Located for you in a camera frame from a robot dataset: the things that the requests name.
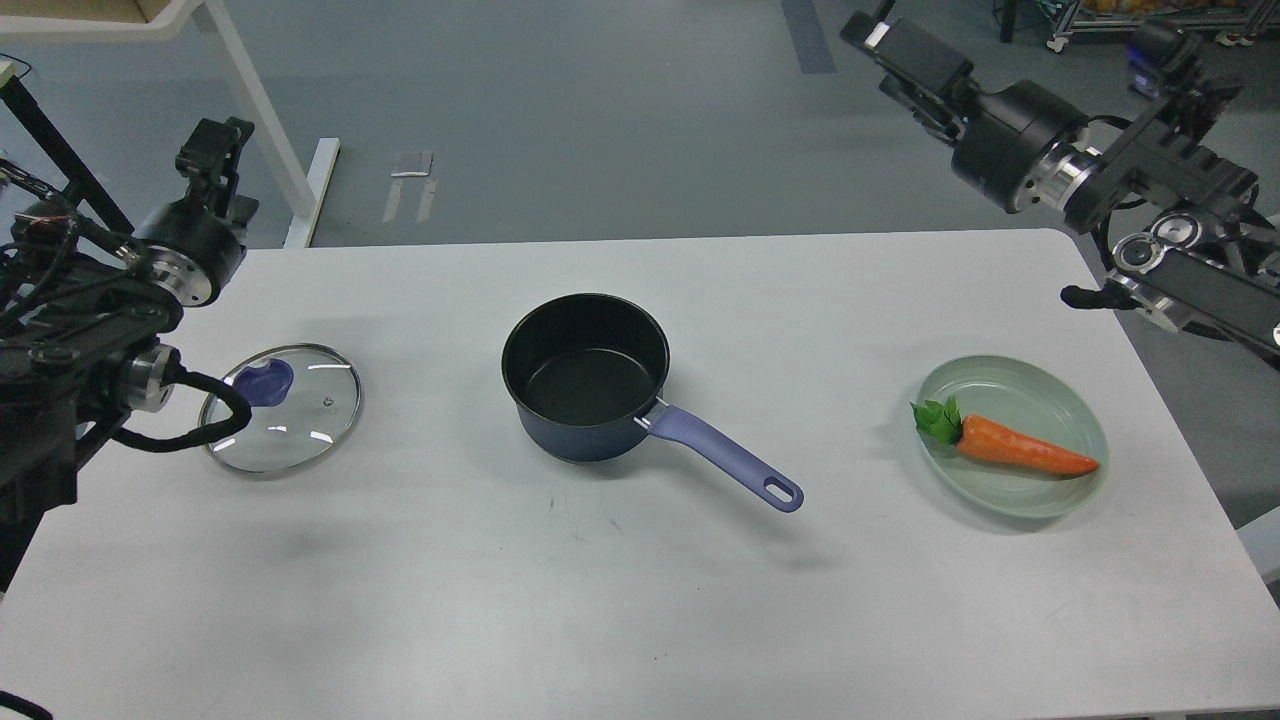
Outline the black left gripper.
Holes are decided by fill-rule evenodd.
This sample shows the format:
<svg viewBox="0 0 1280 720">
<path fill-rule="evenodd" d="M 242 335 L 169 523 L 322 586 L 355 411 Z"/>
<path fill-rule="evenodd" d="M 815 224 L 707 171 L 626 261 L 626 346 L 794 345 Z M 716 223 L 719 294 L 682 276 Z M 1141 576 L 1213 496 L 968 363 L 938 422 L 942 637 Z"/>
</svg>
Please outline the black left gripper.
<svg viewBox="0 0 1280 720">
<path fill-rule="evenodd" d="M 253 123 L 238 117 L 201 120 L 175 156 L 188 183 L 187 201 L 159 208 L 134 229 L 148 251 L 150 279 L 184 307 L 215 302 L 248 252 L 244 234 L 259 201 L 236 191 L 253 131 Z M 228 210 L 219 217 L 206 206 Z"/>
</svg>

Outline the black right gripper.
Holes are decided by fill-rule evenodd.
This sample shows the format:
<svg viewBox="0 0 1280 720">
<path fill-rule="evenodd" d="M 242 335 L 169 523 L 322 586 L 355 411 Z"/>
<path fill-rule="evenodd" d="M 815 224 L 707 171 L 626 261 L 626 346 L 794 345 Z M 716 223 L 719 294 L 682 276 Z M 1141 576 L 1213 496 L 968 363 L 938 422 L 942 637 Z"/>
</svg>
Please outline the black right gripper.
<svg viewBox="0 0 1280 720">
<path fill-rule="evenodd" d="M 1025 208 L 1027 184 L 1042 158 L 1085 123 L 1082 110 L 1029 79 L 979 94 L 966 126 L 952 108 L 900 78 L 883 78 L 879 91 L 928 136 L 955 147 L 956 177 L 1007 214 Z"/>
</svg>

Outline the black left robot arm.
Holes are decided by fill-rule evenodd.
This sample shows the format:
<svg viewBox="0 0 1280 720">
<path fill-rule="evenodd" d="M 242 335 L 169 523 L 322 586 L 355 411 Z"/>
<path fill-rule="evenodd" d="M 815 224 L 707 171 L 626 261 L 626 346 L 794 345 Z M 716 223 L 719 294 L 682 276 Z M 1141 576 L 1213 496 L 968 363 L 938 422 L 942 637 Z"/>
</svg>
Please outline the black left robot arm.
<svg viewBox="0 0 1280 720">
<path fill-rule="evenodd" d="M 35 197 L 3 245 L 3 585 L 44 520 L 78 498 L 77 478 L 109 442 L 147 454 L 210 445 L 243 430 L 247 400 L 186 368 L 165 345 L 186 309 L 212 304 L 243 261 L 257 210 L 237 192 L 250 120 L 201 120 L 175 156 L 184 195 L 137 231 L 102 225 L 81 201 L 13 161 L 3 183 Z M 127 428 L 188 387 L 221 400 L 228 419 L 174 438 Z"/>
</svg>

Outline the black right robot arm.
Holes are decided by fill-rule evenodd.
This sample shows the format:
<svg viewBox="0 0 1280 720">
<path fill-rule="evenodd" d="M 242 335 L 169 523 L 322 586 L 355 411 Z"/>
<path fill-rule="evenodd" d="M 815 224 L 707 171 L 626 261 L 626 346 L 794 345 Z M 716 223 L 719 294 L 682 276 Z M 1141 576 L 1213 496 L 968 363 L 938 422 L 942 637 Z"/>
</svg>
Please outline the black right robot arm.
<svg viewBox="0 0 1280 720">
<path fill-rule="evenodd" d="M 1256 210 L 1257 174 L 1203 143 L 1242 85 L 1204 76 L 1197 37 L 1139 26 L 1130 67 L 1151 100 L 1128 120 L 1088 117 L 1030 81 L 984 91 L 968 58 L 886 10 L 841 35 L 970 187 L 1010 214 L 1053 209 L 1093 238 L 1105 283 L 1066 287 L 1068 306 L 1133 310 L 1277 365 L 1277 227 Z"/>
</svg>

